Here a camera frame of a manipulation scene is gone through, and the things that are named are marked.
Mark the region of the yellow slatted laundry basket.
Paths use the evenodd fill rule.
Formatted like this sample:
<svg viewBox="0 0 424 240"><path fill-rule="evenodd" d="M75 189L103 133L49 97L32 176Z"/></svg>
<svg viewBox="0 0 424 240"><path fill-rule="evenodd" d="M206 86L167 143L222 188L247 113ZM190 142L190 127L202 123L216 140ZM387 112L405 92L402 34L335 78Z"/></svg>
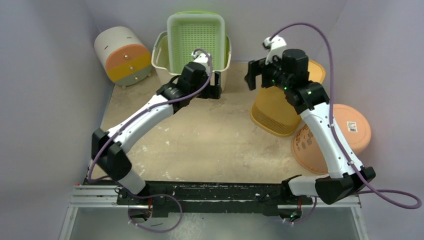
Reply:
<svg viewBox="0 0 424 240"><path fill-rule="evenodd" d="M326 76L325 69L314 60L301 62L298 66L300 70L282 68L285 80L281 86L263 88L262 76L256 77L258 93L250 117L260 128L278 137L290 136L301 122L295 107L286 99L286 91L309 81L321 84Z"/></svg>

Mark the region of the white perforated tray basket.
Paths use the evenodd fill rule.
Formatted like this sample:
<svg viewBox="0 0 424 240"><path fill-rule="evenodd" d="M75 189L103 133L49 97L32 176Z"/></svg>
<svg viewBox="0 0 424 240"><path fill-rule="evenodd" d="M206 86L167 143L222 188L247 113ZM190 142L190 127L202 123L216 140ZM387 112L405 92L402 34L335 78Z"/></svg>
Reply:
<svg viewBox="0 0 424 240"><path fill-rule="evenodd" d="M169 71L178 74L192 60L195 49L212 56L214 70L225 68L226 24L217 13L178 12L167 19Z"/></svg>

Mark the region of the peach plastic bucket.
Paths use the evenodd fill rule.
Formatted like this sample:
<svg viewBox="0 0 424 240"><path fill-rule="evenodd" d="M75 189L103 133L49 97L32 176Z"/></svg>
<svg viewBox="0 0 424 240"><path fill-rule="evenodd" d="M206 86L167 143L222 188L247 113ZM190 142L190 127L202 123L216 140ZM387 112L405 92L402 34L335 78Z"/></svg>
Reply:
<svg viewBox="0 0 424 240"><path fill-rule="evenodd" d="M344 104L335 104L333 114L350 148L359 155L371 141L369 122L355 108ZM308 171L319 175L328 173L325 158L307 124L295 134L291 149L297 162Z"/></svg>

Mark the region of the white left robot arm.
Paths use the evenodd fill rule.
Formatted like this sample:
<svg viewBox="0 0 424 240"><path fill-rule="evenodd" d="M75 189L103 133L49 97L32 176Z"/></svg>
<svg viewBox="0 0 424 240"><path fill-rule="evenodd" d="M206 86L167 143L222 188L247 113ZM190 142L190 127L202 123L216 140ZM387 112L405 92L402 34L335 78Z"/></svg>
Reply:
<svg viewBox="0 0 424 240"><path fill-rule="evenodd" d="M191 61L130 117L108 130L96 129L91 137L91 165L99 166L126 189L136 204L146 203L151 195L149 185L135 172L127 152L153 127L201 97L210 87L212 75L209 60Z"/></svg>

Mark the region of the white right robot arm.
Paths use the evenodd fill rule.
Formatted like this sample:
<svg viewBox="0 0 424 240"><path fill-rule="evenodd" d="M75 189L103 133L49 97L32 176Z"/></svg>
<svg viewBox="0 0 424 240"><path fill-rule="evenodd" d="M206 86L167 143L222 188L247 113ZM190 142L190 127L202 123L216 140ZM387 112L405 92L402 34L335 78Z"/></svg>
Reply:
<svg viewBox="0 0 424 240"><path fill-rule="evenodd" d="M250 90L261 87L281 89L287 102L311 130L324 157L327 174L316 177L296 175L282 181L280 196L288 204L300 196L320 198L327 205L358 193L375 177L350 148L337 124L331 99L321 83L310 80L309 58L301 49L287 49L282 55L251 60L244 77Z"/></svg>

